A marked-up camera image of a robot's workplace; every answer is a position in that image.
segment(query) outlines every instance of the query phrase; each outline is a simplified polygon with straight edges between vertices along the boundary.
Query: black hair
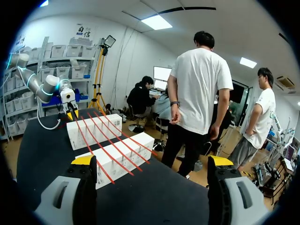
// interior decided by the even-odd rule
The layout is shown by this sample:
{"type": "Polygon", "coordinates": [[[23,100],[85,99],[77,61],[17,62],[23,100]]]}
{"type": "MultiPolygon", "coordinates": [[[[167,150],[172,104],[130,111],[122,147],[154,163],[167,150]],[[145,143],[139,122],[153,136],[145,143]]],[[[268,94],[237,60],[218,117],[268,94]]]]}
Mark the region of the black hair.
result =
{"type": "Polygon", "coordinates": [[[260,68],[257,72],[257,75],[258,76],[262,75],[263,77],[267,77],[269,85],[271,86],[271,88],[273,88],[274,78],[271,71],[268,68],[263,68],[263,67],[260,68]]]}
{"type": "Polygon", "coordinates": [[[148,83],[148,84],[154,84],[154,81],[153,81],[153,79],[152,79],[151,77],[149,77],[149,76],[144,76],[144,77],[142,78],[142,83],[144,83],[144,84],[146,84],[146,83],[148,83]]]}
{"type": "Polygon", "coordinates": [[[199,45],[207,46],[209,48],[213,48],[215,46],[214,37],[205,31],[195,33],[194,42],[195,44],[198,43],[199,45]]]}

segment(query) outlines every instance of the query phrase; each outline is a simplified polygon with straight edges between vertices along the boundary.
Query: wristwatch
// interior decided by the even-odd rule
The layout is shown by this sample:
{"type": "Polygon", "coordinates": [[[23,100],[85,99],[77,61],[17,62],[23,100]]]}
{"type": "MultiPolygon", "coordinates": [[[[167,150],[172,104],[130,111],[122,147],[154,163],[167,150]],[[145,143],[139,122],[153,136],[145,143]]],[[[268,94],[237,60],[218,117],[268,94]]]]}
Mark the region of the wristwatch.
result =
{"type": "Polygon", "coordinates": [[[174,104],[177,104],[177,105],[179,106],[179,102],[171,102],[170,105],[172,106],[172,105],[174,105],[174,104]]]}

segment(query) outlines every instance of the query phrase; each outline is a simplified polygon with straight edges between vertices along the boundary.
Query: person sitting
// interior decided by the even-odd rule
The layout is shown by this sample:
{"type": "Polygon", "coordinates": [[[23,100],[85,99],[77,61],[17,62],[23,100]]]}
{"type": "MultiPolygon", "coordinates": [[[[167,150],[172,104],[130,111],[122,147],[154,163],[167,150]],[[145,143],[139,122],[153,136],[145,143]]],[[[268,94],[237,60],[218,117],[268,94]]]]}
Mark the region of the person sitting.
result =
{"type": "Polygon", "coordinates": [[[157,113],[161,119],[171,120],[171,106],[168,89],[165,90],[165,93],[160,96],[152,106],[152,111],[157,113]]]}
{"type": "Polygon", "coordinates": [[[135,84],[127,98],[127,103],[132,106],[133,114],[138,117],[147,117],[147,121],[150,121],[151,106],[159,98],[159,95],[149,96],[149,89],[153,83],[151,77],[144,76],[142,81],[135,84]]]}

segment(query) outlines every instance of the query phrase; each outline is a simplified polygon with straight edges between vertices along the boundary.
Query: ceiling light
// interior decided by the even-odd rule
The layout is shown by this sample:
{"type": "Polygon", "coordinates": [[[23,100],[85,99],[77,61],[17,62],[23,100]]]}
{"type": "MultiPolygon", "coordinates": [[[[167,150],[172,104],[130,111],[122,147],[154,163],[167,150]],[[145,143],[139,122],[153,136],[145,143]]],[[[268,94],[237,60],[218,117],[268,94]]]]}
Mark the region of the ceiling light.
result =
{"type": "Polygon", "coordinates": [[[162,18],[160,15],[155,15],[152,17],[149,17],[147,19],[142,20],[142,22],[154,30],[161,30],[166,28],[171,28],[172,25],[169,24],[164,18],[162,18]]]}
{"type": "Polygon", "coordinates": [[[253,68],[257,65],[257,62],[253,62],[253,61],[251,61],[251,60],[248,60],[248,59],[242,57],[242,58],[240,59],[240,64],[242,64],[242,65],[244,65],[244,66],[246,66],[246,67],[250,67],[250,68],[253,69],[253,68]]]}
{"type": "Polygon", "coordinates": [[[48,4],[49,4],[49,1],[46,0],[46,1],[44,1],[44,2],[40,5],[40,7],[47,6],[48,4]]]}

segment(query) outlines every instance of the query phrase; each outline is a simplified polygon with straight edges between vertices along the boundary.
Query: ceiling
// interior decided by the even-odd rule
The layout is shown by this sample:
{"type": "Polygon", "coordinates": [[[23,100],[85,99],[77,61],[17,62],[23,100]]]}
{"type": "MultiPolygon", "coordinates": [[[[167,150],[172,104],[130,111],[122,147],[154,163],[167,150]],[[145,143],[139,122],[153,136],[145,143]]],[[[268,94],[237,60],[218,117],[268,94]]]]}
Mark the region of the ceiling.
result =
{"type": "Polygon", "coordinates": [[[61,14],[98,16],[124,24],[156,40],[176,55],[193,49],[194,34],[204,30],[214,36],[214,51],[228,62],[234,77],[251,81],[256,78],[258,68],[268,67],[274,78],[288,76],[300,92],[295,56],[289,44],[278,35],[284,34],[283,31],[253,0],[49,0],[49,5],[38,8],[29,21],[61,14]],[[163,13],[161,16],[173,26],[164,30],[153,30],[138,20],[172,8],[188,7],[216,10],[163,13]],[[240,65],[241,57],[257,62],[256,67],[250,69],[240,65]]]}

